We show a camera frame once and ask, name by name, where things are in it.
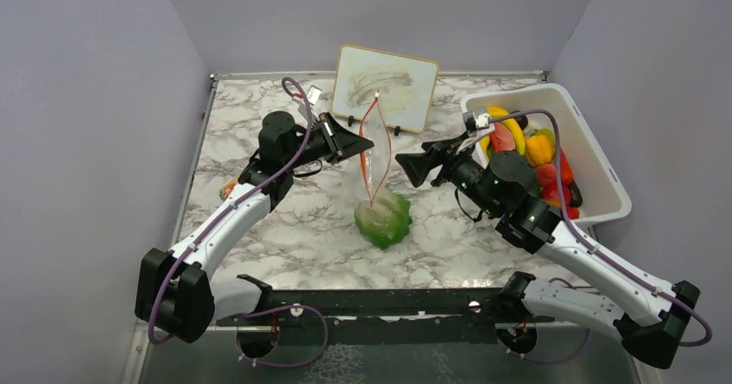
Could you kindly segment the clear zip top bag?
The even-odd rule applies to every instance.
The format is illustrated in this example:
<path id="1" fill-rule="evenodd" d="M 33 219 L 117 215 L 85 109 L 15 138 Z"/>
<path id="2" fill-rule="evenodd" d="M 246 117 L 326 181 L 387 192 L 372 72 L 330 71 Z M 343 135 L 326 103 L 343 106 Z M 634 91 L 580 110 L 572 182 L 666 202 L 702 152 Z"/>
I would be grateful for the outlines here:
<path id="1" fill-rule="evenodd" d="M 375 211 L 378 205 L 391 200 L 394 196 L 388 188 L 393 143 L 380 101 L 380 92 L 376 91 L 358 129 L 358 135 L 370 140 L 374 146 L 367 148 L 358 156 L 356 180 L 358 204 L 355 209 L 357 217 L 365 212 Z"/>

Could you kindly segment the green lettuce head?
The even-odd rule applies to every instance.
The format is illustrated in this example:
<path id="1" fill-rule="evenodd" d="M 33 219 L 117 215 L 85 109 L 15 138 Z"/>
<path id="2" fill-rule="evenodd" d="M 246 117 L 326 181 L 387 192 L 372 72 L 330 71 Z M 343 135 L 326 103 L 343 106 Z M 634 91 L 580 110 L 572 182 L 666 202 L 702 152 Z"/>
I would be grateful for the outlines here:
<path id="1" fill-rule="evenodd" d="M 373 203 L 360 202 L 354 218 L 360 234 L 381 250 L 400 243 L 409 234 L 413 222 L 409 201 L 388 188 L 379 191 Z"/>

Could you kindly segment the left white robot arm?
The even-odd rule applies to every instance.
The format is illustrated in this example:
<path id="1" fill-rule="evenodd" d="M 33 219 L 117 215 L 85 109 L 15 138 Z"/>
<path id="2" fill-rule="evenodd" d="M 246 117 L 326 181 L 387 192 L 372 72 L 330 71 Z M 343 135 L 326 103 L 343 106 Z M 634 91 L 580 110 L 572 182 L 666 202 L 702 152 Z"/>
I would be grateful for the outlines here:
<path id="1" fill-rule="evenodd" d="M 151 343 L 172 337 L 193 343 L 209 324 L 231 316 L 251 324 L 267 320 L 272 303 L 264 285 L 243 275 L 213 283 L 220 263 L 286 197 L 295 168 L 314 161 L 338 164 L 374 146 L 327 112 L 301 126 L 281 110 L 264 117 L 258 141 L 229 197 L 169 250 L 151 249 L 143 256 L 135 315 L 147 322 Z"/>

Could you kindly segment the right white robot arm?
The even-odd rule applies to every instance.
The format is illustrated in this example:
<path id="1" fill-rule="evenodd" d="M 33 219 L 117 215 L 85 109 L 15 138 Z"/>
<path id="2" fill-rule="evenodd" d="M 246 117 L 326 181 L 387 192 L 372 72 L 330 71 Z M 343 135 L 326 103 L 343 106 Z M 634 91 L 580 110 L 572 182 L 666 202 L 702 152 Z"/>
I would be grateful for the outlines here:
<path id="1" fill-rule="evenodd" d="M 582 293 L 515 273 L 501 290 L 498 309 L 511 321 L 550 317 L 581 325 L 618 341 L 635 359 L 668 369 L 700 291 L 688 281 L 672 284 L 624 261 L 584 234 L 559 208 L 532 190 L 536 175 L 515 151 L 493 154 L 486 167 L 458 138 L 425 142 L 422 152 L 395 159 L 414 186 L 439 173 L 432 186 L 452 183 L 489 218 L 509 244 L 553 261 L 596 289 Z"/>

